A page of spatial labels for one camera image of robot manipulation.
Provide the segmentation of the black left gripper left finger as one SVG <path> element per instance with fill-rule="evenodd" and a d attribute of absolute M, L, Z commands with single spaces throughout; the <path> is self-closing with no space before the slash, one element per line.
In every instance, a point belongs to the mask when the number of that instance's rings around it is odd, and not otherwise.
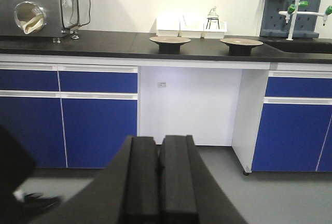
<path fill-rule="evenodd" d="M 152 137 L 127 136 L 110 164 L 34 223 L 157 223 L 158 152 Z"/>

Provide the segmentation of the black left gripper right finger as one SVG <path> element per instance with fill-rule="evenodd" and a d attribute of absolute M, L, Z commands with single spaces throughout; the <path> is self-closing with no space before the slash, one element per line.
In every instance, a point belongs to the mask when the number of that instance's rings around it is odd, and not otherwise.
<path fill-rule="evenodd" d="M 246 223 L 207 168 L 191 135 L 167 135 L 159 163 L 162 223 Z"/>

